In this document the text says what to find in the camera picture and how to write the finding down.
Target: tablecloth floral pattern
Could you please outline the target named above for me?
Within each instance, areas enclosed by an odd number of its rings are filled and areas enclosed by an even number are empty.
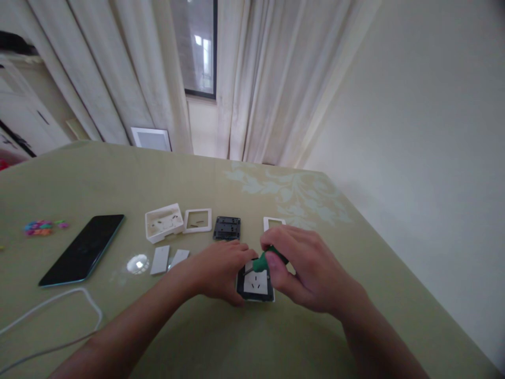
[[[342,193],[328,177],[319,172],[298,171],[275,175],[270,169],[247,163],[231,163],[231,171],[224,171],[228,179],[242,183],[242,192],[275,194],[277,212],[288,225],[315,229],[321,220],[335,226],[337,222],[352,223],[342,200]]]

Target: hand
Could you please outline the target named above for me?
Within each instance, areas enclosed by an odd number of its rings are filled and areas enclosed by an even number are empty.
[[[220,241],[182,261],[170,273],[173,271],[183,277],[183,282],[192,283],[191,296],[202,294],[243,306],[244,299],[235,289],[235,278],[247,262],[257,257],[253,249],[239,240]]]
[[[292,275],[281,259],[267,252],[272,286],[296,304],[327,312],[342,321],[355,320],[368,304],[368,295],[338,263],[316,232],[278,226],[261,236],[261,247],[273,245],[296,270]]]

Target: colorful beads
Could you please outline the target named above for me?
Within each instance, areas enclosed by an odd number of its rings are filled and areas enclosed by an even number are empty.
[[[69,225],[65,222],[65,220],[57,221],[56,224],[61,229],[66,229]],[[27,236],[49,236],[53,233],[53,222],[47,220],[38,220],[30,222],[25,226],[24,231]]]

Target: left hand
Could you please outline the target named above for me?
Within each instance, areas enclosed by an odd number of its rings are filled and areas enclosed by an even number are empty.
[[[235,278],[247,262],[257,257],[253,249],[239,240],[220,241],[182,261],[169,274],[191,282],[191,296],[202,294],[223,299],[233,306],[243,306],[244,299],[235,289]]]

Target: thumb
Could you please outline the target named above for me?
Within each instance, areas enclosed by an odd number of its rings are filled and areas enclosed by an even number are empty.
[[[296,304],[304,305],[308,293],[302,283],[288,271],[286,265],[275,253],[267,251],[266,258],[272,286],[288,296]]]

